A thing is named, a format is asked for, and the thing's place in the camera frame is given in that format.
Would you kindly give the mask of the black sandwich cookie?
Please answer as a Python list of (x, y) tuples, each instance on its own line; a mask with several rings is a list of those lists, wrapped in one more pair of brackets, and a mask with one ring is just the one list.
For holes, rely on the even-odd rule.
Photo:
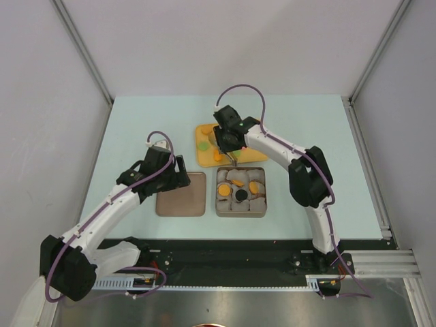
[(237, 202), (245, 201), (248, 198), (248, 193), (244, 189), (239, 189), (235, 192), (235, 198)]

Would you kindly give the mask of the green cookie left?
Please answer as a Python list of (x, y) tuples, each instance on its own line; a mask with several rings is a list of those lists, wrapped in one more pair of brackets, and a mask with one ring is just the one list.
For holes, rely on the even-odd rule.
[(201, 141), (197, 144), (199, 151), (207, 151), (210, 148), (210, 143), (206, 141)]

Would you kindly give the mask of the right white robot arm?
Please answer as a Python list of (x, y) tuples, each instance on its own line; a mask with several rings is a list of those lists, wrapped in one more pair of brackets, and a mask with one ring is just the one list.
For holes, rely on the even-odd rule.
[(242, 148), (261, 152), (288, 173), (290, 194), (307, 212), (315, 267), (321, 273), (331, 273), (339, 258), (334, 252), (340, 239), (335, 234), (329, 207), (335, 203), (333, 179), (322, 150), (306, 149), (267, 130), (261, 121), (248, 116), (242, 119), (235, 109), (225, 106), (213, 113), (218, 123), (214, 127), (217, 146), (224, 153)]

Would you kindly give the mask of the metal tongs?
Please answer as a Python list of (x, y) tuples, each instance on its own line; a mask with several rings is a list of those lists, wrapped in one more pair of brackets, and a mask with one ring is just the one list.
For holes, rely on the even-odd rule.
[(217, 142), (217, 138), (216, 138), (216, 135), (215, 135), (215, 133), (212, 131), (211, 132), (211, 134), (210, 134), (210, 136), (209, 136), (209, 142), (216, 148), (216, 149), (218, 149), (218, 151), (220, 151), (221, 150), (221, 148), (219, 147), (219, 144), (218, 144), (218, 142)]

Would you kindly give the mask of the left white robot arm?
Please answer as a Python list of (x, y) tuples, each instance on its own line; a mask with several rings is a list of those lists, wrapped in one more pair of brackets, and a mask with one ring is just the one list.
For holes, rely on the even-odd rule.
[(99, 246), (147, 198), (190, 183), (182, 155), (151, 146), (143, 160), (120, 174), (105, 200), (84, 221), (60, 237), (49, 235), (42, 241), (40, 275), (45, 278), (46, 300), (79, 301), (97, 280), (120, 270), (155, 270), (149, 245), (133, 236), (106, 249)]

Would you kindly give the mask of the tan biscuit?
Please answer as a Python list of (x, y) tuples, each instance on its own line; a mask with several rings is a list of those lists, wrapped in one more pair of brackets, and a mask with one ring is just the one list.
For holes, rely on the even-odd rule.
[(251, 181), (249, 183), (249, 190), (252, 194), (257, 194), (259, 193), (260, 187), (258, 186), (258, 182), (257, 181)]
[(201, 127), (200, 131), (201, 131), (204, 135), (209, 135), (209, 134), (213, 131), (213, 128), (212, 128), (211, 126), (209, 126), (209, 125), (205, 125), (205, 126), (202, 126), (202, 127)]
[(217, 188), (218, 194), (222, 197), (227, 197), (231, 194), (232, 188), (225, 183), (220, 184)]
[(244, 186), (244, 183), (242, 181), (239, 181), (239, 180), (232, 180), (232, 183), (238, 187)]

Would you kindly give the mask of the orange fish cookie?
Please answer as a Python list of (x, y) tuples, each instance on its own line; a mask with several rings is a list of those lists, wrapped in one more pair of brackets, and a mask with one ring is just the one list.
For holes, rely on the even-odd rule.
[(214, 152), (213, 154), (213, 159), (216, 162), (220, 162), (222, 160), (222, 154), (220, 152)]

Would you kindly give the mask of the gold cookie tin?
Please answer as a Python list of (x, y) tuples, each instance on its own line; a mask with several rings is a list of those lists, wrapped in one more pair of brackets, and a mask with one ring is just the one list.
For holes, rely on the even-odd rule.
[(221, 167), (216, 173), (215, 212), (219, 217), (262, 218), (268, 201), (261, 167)]

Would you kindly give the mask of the right aluminium frame post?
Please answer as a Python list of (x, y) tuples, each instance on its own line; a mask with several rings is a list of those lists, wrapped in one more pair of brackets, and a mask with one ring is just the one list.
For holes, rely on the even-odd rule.
[(371, 77), (374, 69), (382, 58), (382, 55), (386, 51), (390, 41), (394, 37), (396, 31), (401, 25), (407, 11), (414, 3), (412, 0), (401, 0), (397, 5), (393, 15), (391, 16), (386, 28), (384, 29), (374, 51), (372, 52), (367, 64), (365, 65), (355, 87), (353, 88), (350, 96), (348, 97), (348, 102), (351, 105), (356, 103), (361, 91), (363, 90), (365, 84)]

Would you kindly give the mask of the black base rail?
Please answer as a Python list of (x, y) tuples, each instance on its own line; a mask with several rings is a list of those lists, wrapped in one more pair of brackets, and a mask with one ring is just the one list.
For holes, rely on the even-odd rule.
[(309, 275), (340, 279), (354, 271), (350, 253), (318, 253), (310, 240), (140, 240), (147, 253), (133, 272), (159, 269), (179, 287), (296, 287)]

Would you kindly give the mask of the gold tin lid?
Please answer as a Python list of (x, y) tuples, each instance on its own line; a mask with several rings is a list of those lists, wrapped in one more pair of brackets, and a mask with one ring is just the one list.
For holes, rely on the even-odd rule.
[(190, 185), (157, 194), (155, 212), (160, 217), (201, 217), (206, 211), (206, 175), (189, 172)]

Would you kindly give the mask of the left aluminium frame post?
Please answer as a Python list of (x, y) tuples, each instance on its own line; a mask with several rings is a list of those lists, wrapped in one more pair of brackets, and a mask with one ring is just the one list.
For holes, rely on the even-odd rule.
[(111, 108), (114, 103), (114, 98), (113, 96), (111, 96), (109, 89), (103, 79), (103, 76), (99, 68), (97, 67), (83, 37), (81, 36), (79, 28), (74, 22), (74, 19), (70, 14), (65, 2), (62, 0), (50, 0), (50, 3), (53, 6), (55, 12), (57, 13), (59, 20), (64, 26), (66, 33), (68, 34), (70, 40), (72, 41), (72, 44), (77, 50), (79, 57), (81, 58), (84, 66), (89, 72), (91, 79), (95, 83), (95, 86), (97, 87), (99, 93), (103, 97), (106, 104)]

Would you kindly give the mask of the yellow plastic tray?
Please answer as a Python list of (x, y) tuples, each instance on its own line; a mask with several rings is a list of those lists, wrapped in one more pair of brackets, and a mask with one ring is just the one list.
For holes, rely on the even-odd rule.
[[(229, 166), (232, 165), (230, 158), (228, 157), (228, 153), (222, 153), (221, 151), (218, 151), (210, 142), (209, 142), (209, 135), (204, 135), (200, 129), (202, 126), (209, 125), (212, 128), (217, 126), (216, 123), (210, 123), (210, 124), (203, 124), (198, 125), (195, 128), (195, 146), (196, 146), (196, 158), (198, 164), (203, 168), (212, 168), (212, 167), (218, 167), (218, 166)], [(201, 141), (206, 141), (210, 143), (210, 148), (207, 151), (199, 151), (197, 148), (197, 144)], [(249, 164), (253, 162), (259, 162), (259, 161), (266, 161), (268, 159), (267, 156), (262, 154), (259, 151), (255, 151), (253, 149), (248, 149), (241, 151), (241, 156), (238, 158), (238, 165), (239, 164)], [(222, 154), (222, 160), (220, 162), (216, 162), (213, 159), (214, 152), (220, 152)]]

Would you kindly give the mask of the aluminium frame post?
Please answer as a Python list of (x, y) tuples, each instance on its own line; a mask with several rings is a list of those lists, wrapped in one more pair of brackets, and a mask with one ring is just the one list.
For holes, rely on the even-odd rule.
[(57, 13), (59, 20), (64, 26), (66, 33), (68, 34), (70, 40), (72, 41), (72, 44), (77, 50), (79, 57), (81, 58), (84, 66), (89, 72), (91, 79), (95, 83), (95, 86), (97, 87), (99, 93), (103, 97), (106, 104), (111, 108), (114, 103), (114, 98), (113, 96), (111, 96), (109, 89), (103, 79), (103, 76), (99, 68), (97, 67), (83, 37), (81, 36), (79, 28), (74, 22), (74, 19), (70, 14), (65, 2), (62, 0), (50, 0), (50, 3), (53, 6), (55, 12)]
[(348, 97), (348, 102), (351, 105), (356, 103), (361, 91), (363, 90), (365, 84), (371, 77), (374, 69), (382, 58), (382, 55), (386, 51), (390, 41), (394, 37), (396, 31), (401, 25), (407, 11), (414, 3), (412, 0), (401, 0), (397, 5), (393, 15), (391, 16), (386, 28), (384, 29), (374, 51), (372, 52), (367, 64), (365, 65), (355, 87), (353, 88), (350, 96)]

